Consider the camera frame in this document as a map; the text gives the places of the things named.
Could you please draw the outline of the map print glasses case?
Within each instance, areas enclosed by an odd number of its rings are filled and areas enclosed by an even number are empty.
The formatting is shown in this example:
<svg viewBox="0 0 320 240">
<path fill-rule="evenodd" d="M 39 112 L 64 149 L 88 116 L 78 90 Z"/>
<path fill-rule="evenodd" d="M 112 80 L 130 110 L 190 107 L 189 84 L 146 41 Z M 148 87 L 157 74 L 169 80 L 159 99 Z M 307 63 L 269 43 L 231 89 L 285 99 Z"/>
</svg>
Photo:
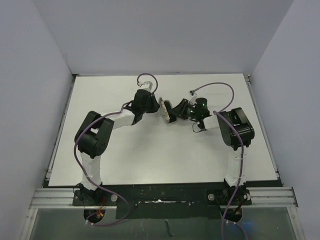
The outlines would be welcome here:
<svg viewBox="0 0 320 240">
<path fill-rule="evenodd" d="M 159 97 L 159 111 L 160 114 L 166 124 L 174 124 L 177 122 L 177 118 L 175 116 L 170 115 L 169 111 L 172 108 L 172 104 L 169 100 L 164 100 L 162 97 Z"/>
</svg>

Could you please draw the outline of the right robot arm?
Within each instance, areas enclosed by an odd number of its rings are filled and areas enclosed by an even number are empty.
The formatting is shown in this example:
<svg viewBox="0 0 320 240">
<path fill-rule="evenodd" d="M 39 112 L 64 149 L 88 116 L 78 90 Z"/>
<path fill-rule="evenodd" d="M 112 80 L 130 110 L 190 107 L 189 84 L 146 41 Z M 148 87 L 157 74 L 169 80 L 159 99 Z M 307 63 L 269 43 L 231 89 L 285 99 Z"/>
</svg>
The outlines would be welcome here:
<svg viewBox="0 0 320 240">
<path fill-rule="evenodd" d="M 255 130 L 241 107 L 230 111 L 210 113 L 208 100 L 203 97 L 190 103 L 187 99 L 172 107 L 168 100 L 163 102 L 168 114 L 168 122 L 173 123 L 177 119 L 191 120 L 195 122 L 200 131 L 219 129 L 222 140 L 233 152 L 229 154 L 225 182 L 229 188 L 222 192 L 223 200 L 230 205 L 235 204 L 241 198 L 240 191 L 235 188 L 243 185 L 244 159 L 246 150 L 255 137 Z"/>
</svg>

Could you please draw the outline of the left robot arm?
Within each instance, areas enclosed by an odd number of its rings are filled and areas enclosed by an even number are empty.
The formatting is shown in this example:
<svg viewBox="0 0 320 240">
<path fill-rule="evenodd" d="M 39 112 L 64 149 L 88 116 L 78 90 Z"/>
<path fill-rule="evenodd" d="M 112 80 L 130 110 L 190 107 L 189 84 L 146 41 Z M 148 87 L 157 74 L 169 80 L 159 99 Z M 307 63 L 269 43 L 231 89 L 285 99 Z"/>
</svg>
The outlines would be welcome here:
<svg viewBox="0 0 320 240">
<path fill-rule="evenodd" d="M 107 149 L 113 130 L 133 126 L 142 120 L 144 114 L 156 113 L 160 108 L 155 94 L 138 89 L 133 100 L 124 103 L 120 111 L 105 115 L 90 111 L 74 137 L 73 154 L 82 170 L 79 184 L 84 191 L 84 200 L 95 206 L 100 203 L 102 187 L 100 176 L 101 155 Z"/>
</svg>

